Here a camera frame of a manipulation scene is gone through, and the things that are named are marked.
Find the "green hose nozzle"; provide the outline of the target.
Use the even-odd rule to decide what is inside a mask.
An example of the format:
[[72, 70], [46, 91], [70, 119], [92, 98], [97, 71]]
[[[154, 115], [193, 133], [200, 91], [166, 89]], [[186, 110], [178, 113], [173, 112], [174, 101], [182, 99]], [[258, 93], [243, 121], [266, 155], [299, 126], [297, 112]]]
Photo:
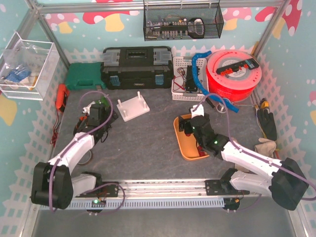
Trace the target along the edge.
[[106, 97], [102, 96], [99, 100], [99, 104], [102, 104], [105, 108], [110, 107], [110, 104]]

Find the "white peg base plate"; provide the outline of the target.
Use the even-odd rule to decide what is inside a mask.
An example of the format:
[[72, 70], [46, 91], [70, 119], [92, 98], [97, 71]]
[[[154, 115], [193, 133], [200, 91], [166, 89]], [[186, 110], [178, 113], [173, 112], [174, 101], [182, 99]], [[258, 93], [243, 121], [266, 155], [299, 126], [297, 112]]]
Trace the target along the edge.
[[137, 92], [137, 96], [129, 100], [121, 101], [118, 99], [117, 102], [117, 109], [124, 122], [132, 120], [150, 111], [149, 105], [140, 91]]

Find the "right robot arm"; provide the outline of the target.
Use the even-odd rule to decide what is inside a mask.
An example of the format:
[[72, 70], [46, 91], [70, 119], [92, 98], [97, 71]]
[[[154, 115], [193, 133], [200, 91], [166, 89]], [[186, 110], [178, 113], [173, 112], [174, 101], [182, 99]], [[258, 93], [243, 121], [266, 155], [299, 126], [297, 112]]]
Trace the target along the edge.
[[213, 155], [248, 170], [226, 171], [220, 180], [225, 193], [250, 191], [270, 196], [279, 206], [293, 211], [310, 186], [295, 160], [262, 155], [215, 133], [202, 105], [194, 105], [189, 115], [178, 116], [174, 129], [183, 158], [195, 160]]

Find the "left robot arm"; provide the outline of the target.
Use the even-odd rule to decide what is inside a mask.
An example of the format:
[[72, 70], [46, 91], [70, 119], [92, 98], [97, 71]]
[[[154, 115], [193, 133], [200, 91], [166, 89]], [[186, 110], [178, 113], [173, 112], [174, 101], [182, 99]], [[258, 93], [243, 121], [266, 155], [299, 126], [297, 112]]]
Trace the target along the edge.
[[72, 177], [74, 168], [118, 118], [109, 104], [93, 102], [83, 110], [70, 143], [48, 162], [39, 162], [33, 172], [31, 202], [55, 209], [66, 209], [74, 197], [92, 193], [103, 186], [102, 176], [84, 172]]

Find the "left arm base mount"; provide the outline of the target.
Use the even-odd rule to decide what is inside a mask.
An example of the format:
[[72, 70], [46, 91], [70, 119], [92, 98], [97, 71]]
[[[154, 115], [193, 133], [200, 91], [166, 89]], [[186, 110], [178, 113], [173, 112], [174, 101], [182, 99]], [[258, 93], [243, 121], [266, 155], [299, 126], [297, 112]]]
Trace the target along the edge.
[[119, 195], [119, 182], [103, 182], [104, 187], [92, 191], [90, 193], [84, 193], [81, 197], [84, 198], [117, 198]]

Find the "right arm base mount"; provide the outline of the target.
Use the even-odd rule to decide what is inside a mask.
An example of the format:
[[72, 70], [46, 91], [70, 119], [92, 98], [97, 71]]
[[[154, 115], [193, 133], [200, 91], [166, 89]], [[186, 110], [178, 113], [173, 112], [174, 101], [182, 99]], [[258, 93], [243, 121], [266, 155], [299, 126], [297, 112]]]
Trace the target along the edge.
[[248, 195], [250, 191], [235, 189], [230, 181], [219, 180], [205, 180], [205, 191], [207, 196], [229, 196], [229, 195]]

